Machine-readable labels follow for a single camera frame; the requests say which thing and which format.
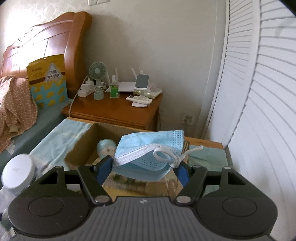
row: white cylindrical object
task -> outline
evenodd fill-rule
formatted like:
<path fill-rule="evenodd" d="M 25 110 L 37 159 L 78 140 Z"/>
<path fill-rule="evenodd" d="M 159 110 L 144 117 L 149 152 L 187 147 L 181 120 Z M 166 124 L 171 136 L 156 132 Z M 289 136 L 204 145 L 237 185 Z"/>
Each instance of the white cylindrical object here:
<path fill-rule="evenodd" d="M 35 169 L 34 163 L 27 154 L 17 155 L 4 167 L 2 184 L 14 193 L 21 192 L 34 180 Z"/>

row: remote control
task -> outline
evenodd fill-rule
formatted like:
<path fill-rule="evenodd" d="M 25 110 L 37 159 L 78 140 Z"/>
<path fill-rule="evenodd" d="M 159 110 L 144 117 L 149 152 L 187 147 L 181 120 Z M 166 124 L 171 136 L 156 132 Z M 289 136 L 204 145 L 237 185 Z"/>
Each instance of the remote control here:
<path fill-rule="evenodd" d="M 152 102 L 152 99 L 147 98 L 146 96 L 133 96 L 130 95 L 126 98 L 129 101 L 140 103 L 140 104 L 150 104 Z"/>

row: green bottle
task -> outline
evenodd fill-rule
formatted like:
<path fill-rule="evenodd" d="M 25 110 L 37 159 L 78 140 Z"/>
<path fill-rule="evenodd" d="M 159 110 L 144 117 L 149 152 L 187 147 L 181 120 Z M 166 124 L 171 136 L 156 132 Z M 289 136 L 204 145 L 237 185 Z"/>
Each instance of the green bottle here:
<path fill-rule="evenodd" d="M 115 75 L 112 75 L 112 84 L 110 85 L 110 98 L 119 98 L 119 85 L 116 82 Z"/>

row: white louvered door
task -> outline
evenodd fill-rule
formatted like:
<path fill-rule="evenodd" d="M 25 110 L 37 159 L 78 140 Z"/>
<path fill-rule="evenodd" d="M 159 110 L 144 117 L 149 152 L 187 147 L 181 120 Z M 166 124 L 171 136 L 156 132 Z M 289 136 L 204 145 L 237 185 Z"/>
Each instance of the white louvered door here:
<path fill-rule="evenodd" d="M 233 56 L 226 52 L 223 74 L 228 71 L 228 78 L 222 74 L 206 132 L 211 140 L 228 144 L 234 168 L 276 203 L 279 215 L 272 236 L 291 240 L 296 236 L 296 18 L 278 0 L 261 0 L 258 9 L 258 50 L 247 94 L 240 96 L 244 85 L 238 80 L 248 80 L 242 79 L 244 69 L 238 64 L 246 65 L 250 59 L 243 59 L 240 50 L 235 53 L 239 57 L 236 65 L 229 68 Z M 233 45 L 229 40 L 227 46 Z M 235 45 L 252 51 L 253 43 Z M 240 98 L 245 98 L 242 111 L 233 120 L 240 108 L 233 101 Z M 226 130 L 231 132 L 230 141 Z"/>
<path fill-rule="evenodd" d="M 259 3 L 231 0 L 226 21 L 217 98 L 213 101 L 204 134 L 227 146 L 242 112 L 256 63 L 259 43 Z"/>

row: blue face mask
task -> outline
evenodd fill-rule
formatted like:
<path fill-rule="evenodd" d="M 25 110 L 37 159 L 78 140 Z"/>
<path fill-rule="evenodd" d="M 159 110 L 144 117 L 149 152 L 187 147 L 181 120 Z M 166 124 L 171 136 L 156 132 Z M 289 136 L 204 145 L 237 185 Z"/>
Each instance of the blue face mask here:
<path fill-rule="evenodd" d="M 184 133 L 179 131 L 139 132 L 121 138 L 114 157 L 112 171 L 141 181 L 159 181 L 171 168 L 179 167 L 184 154 Z"/>

